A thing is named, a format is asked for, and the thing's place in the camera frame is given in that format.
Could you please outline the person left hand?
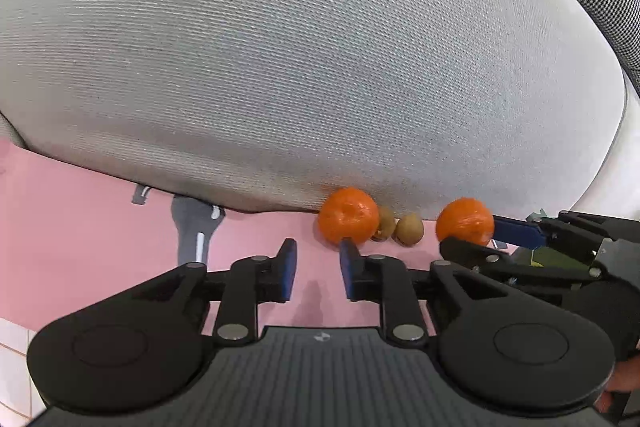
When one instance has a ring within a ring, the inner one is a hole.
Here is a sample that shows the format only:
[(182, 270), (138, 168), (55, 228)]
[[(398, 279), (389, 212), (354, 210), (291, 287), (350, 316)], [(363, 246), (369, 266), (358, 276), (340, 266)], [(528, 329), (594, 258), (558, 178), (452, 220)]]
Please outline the person left hand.
[(596, 409), (600, 413), (606, 413), (613, 403), (614, 393), (629, 393), (640, 387), (640, 355), (619, 361), (608, 379), (604, 392), (596, 403)]

